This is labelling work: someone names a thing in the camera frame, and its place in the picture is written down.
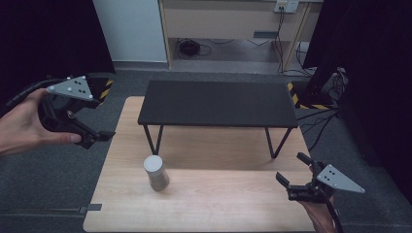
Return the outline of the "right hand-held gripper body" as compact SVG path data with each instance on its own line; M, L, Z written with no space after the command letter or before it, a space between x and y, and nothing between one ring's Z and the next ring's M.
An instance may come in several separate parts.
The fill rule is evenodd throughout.
M331 164L313 161L312 180L305 185L286 185L291 201L325 203L337 190L365 193L365 189Z

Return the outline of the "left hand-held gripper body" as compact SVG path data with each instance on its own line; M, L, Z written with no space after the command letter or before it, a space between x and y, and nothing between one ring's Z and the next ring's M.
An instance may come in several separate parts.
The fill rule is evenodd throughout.
M97 138L95 130L76 118L83 108L95 109L100 102L93 97L91 83L86 76L52 81L47 85L47 95L41 100L39 118L51 132L71 132Z

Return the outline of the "person's right hand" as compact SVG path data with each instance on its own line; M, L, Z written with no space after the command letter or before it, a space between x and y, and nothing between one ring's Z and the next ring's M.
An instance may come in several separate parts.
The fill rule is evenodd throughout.
M316 233L335 233L335 225L326 204L303 201L299 201L299 204L311 219Z

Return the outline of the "person's left hand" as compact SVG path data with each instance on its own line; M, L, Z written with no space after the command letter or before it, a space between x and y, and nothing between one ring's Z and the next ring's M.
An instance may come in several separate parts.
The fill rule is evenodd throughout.
M38 105L48 93L37 89L0 118L0 156L12 155L47 145L76 144L82 140L71 132L50 132L38 117Z

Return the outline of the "yellow black striped block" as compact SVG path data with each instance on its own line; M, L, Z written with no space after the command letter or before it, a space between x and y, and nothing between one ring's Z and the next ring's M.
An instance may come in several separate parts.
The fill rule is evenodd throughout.
M319 85L308 82L287 84L294 106L297 109L331 109L333 101Z
M103 102L113 83L114 81L108 78L92 78L90 89L93 97Z

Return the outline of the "grey cylindrical cup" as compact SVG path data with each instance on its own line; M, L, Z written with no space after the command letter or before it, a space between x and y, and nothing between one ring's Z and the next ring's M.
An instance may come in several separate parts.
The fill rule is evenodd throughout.
M144 160L144 169L148 174L150 185L154 191L161 191L169 185L170 179L160 156L148 156Z

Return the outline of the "grey floor tape strip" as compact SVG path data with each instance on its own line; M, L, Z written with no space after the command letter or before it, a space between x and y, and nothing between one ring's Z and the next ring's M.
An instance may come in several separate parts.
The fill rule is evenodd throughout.
M81 206L79 208L79 213L82 215L85 215L87 212L100 211L101 208L102 208L101 204L88 204L86 206Z

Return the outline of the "black curtain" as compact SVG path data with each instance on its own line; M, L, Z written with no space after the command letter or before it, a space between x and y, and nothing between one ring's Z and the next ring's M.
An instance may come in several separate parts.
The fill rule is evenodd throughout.
M304 66L317 69L311 93L346 70L340 102L361 154L412 204L412 0L324 0Z
M0 0L0 106L48 76L114 71L92 0Z

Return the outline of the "black low shelf stand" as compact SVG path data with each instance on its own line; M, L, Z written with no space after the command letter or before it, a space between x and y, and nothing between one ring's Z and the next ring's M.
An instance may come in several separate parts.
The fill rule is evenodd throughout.
M291 133L298 126L294 105L283 83L151 81L137 122L152 153L151 125L262 127Z

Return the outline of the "white wall panel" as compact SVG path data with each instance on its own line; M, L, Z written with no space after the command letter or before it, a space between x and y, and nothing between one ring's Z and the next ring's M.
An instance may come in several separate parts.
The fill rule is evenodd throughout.
M166 63L158 0L93 0L112 60Z

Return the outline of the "white wall socket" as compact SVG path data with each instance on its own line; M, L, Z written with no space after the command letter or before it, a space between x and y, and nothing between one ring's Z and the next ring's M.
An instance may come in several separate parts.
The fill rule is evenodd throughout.
M277 0L273 12L294 14L297 11L298 5L298 0Z

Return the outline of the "light wooden desk frame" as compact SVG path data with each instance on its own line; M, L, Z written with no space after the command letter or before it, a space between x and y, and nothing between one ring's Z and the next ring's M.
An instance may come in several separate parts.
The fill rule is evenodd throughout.
M294 49L313 34L324 0L298 0L294 14L274 13L277 0L158 0L166 54L179 39L269 39L289 68Z

